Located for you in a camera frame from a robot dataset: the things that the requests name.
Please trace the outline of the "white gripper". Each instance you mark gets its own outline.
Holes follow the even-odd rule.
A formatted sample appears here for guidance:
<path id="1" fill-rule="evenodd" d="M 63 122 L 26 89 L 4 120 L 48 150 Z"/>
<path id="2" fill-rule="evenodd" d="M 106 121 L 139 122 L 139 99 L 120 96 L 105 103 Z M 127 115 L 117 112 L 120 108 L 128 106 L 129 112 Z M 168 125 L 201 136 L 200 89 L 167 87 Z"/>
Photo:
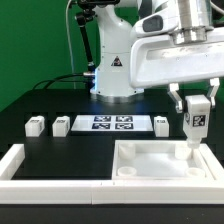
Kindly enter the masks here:
<path id="1" fill-rule="evenodd" d="M 224 29 L 207 33 L 201 43 L 175 45 L 169 35 L 145 37 L 131 48 L 130 83 L 134 88 L 169 85 L 168 95 L 177 113 L 183 112 L 183 101 L 178 94 L 179 84 L 209 80 L 207 98 L 211 107 L 224 76 Z"/>

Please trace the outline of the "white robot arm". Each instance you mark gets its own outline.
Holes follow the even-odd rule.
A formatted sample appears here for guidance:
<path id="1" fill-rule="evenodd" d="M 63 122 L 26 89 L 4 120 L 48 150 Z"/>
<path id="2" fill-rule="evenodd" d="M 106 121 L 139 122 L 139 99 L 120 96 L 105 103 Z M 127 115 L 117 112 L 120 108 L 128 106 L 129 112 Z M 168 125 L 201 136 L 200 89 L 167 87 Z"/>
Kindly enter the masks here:
<path id="1" fill-rule="evenodd" d="M 212 24 L 211 0 L 118 0 L 116 6 L 137 8 L 139 20 L 130 25 L 114 4 L 96 4 L 101 59 L 91 93 L 115 102 L 167 85 L 182 112 L 190 104 L 178 95 L 179 85 L 207 80 L 214 105 L 224 77 L 224 27 Z"/>

